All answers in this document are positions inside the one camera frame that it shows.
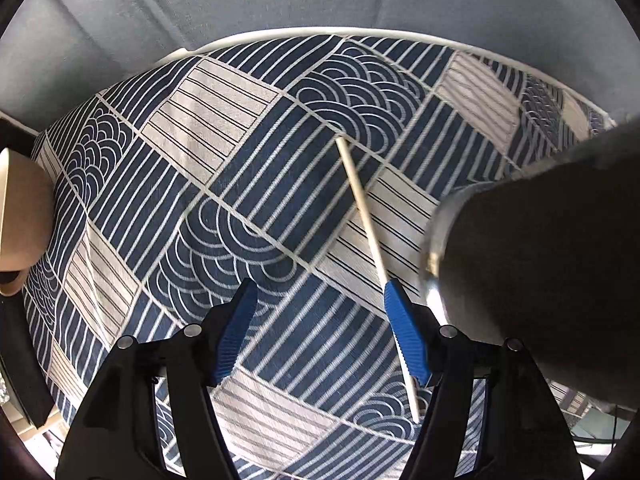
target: tan container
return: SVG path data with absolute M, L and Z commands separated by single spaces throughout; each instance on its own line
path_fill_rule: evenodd
M 30 267 L 47 250 L 53 228 L 53 184 L 30 158 L 5 148 L 0 153 L 0 271 L 20 274 L 0 284 L 12 296 L 27 279 Z

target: blue and white tablecloth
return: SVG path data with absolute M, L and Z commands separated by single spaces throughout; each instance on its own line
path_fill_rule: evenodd
M 120 335 L 171 336 L 248 276 L 258 311 L 212 392 L 240 476 L 397 478 L 419 426 L 334 136 L 350 138 L 391 275 L 422 302 L 422 232 L 443 196 L 607 123 L 530 72 L 396 33 L 266 33 L 142 73 L 53 124 L 33 157 L 56 183 L 54 234 L 24 295 L 65 419 Z M 180 471 L 166 383 L 156 391 Z M 459 472 L 475 459 L 483 391 Z

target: gray backdrop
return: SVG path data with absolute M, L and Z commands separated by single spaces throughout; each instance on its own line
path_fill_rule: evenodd
M 26 0 L 0 40 L 0 110 L 41 129 L 180 47 L 305 25 L 470 43 L 543 70 L 617 120 L 640 112 L 640 41 L 614 0 Z

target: white fabric edge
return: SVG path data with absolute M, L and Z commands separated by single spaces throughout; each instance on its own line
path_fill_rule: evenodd
M 157 68 L 171 61 L 177 59 L 184 59 L 189 56 L 197 56 L 198 54 L 206 54 L 212 50 L 219 48 L 225 48 L 228 46 L 235 46 L 240 43 L 251 43 L 253 41 L 265 41 L 265 40 L 277 40 L 280 38 L 292 38 L 295 36 L 314 36 L 316 34 L 333 34 L 336 36 L 381 36 L 384 38 L 392 38 L 396 40 L 409 40 L 409 41 L 422 41 L 425 43 L 435 43 L 444 46 L 449 46 L 469 54 L 477 54 L 478 56 L 490 57 L 500 63 L 508 64 L 527 72 L 544 82 L 550 83 L 558 88 L 561 88 L 565 92 L 569 92 L 574 98 L 584 102 L 591 108 L 596 110 L 600 115 L 604 117 L 605 127 L 609 129 L 616 126 L 616 122 L 611 119 L 609 114 L 600 108 L 595 103 L 588 100 L 585 96 L 579 94 L 569 86 L 558 81 L 557 79 L 545 74 L 544 72 L 533 68 L 525 63 L 511 59 L 510 57 L 496 54 L 491 50 L 479 48 L 477 46 L 469 45 L 466 43 L 460 43 L 459 41 L 446 40 L 437 36 L 430 36 L 429 34 L 421 34 L 420 32 L 408 32 L 405 30 L 389 30 L 386 28 L 360 28 L 360 27 L 287 27 L 287 28 L 272 28 L 268 30 L 255 30 L 253 32 L 242 32 L 240 34 L 234 34 L 221 38 L 220 40 L 212 41 L 196 50 L 186 50 L 180 48 L 171 54 L 163 57 L 161 60 L 153 65 L 153 68 Z
M 7 121 L 8 123 L 12 124 L 13 126 L 16 126 L 17 128 L 20 128 L 22 131 L 37 137 L 40 135 L 40 132 L 34 130 L 33 128 L 30 128 L 28 126 L 25 126 L 24 124 L 22 124 L 20 121 L 14 119 L 13 117 L 5 114 L 2 110 L 0 110 L 0 119 L 4 119 L 5 121 Z

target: patterned tablecloth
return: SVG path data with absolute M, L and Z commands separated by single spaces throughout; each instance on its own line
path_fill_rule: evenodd
M 443 196 L 608 120 L 496 57 L 396 33 L 266 33 L 114 85 L 48 128 L 33 157 L 56 183 L 56 221 L 25 308 L 66 420 L 120 335 L 166 338 L 249 276 L 258 311 L 212 392 L 240 476 L 397 478 L 419 426 L 334 136 L 350 138 L 391 275 L 420 302 L 422 232 Z M 166 383 L 156 390 L 180 470 Z

